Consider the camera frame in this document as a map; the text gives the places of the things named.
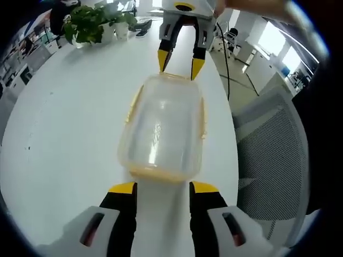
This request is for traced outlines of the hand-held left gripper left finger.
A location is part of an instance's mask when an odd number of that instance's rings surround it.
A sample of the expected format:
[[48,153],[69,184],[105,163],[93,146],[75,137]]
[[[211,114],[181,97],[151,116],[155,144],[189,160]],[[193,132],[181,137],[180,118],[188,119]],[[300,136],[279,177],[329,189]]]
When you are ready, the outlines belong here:
[[137,227],[137,183],[114,185],[99,206],[71,220],[53,256],[130,256]]

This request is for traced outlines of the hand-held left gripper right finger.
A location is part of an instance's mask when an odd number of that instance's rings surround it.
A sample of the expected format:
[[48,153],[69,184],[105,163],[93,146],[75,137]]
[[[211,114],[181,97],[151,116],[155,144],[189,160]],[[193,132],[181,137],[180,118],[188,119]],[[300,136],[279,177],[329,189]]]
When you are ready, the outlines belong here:
[[262,227],[237,206],[228,206],[215,186],[191,181],[189,197],[195,256],[275,256]]

